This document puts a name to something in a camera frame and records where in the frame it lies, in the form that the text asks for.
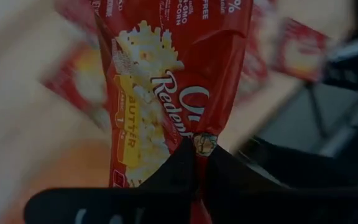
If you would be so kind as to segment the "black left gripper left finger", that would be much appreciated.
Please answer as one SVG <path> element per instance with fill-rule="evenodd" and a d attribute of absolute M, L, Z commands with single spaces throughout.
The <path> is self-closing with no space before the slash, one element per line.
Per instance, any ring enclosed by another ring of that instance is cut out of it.
<path fill-rule="evenodd" d="M 182 140 L 168 160 L 136 188 L 54 188 L 26 203 L 26 224 L 192 222 L 195 155 Z"/>

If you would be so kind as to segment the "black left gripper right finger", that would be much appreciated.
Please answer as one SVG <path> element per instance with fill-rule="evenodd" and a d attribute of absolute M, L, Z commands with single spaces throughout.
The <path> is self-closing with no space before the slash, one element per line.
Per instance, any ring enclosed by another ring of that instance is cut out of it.
<path fill-rule="evenodd" d="M 358 189 L 290 189 L 221 147 L 208 158 L 203 200 L 213 223 L 358 224 Z"/>

